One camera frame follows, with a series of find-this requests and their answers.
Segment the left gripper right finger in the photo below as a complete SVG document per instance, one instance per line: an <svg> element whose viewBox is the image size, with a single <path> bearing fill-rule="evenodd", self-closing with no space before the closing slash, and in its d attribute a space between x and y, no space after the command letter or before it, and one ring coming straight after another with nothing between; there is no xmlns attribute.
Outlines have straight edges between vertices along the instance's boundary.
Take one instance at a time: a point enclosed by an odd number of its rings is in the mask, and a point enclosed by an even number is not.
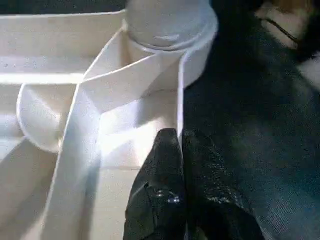
<svg viewBox="0 0 320 240"><path fill-rule="evenodd" d="M200 131L183 133L183 162L192 239L258 240L260 226L213 141Z"/></svg>

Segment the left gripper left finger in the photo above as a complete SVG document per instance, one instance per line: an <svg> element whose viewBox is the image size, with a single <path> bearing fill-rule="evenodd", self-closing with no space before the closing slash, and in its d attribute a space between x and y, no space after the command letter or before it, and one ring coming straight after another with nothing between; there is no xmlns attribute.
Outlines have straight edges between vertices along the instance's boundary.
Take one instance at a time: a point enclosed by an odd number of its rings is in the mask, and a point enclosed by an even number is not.
<svg viewBox="0 0 320 240"><path fill-rule="evenodd" d="M183 157L174 128L160 130L136 176L125 211L125 240L183 240L187 202Z"/></svg>

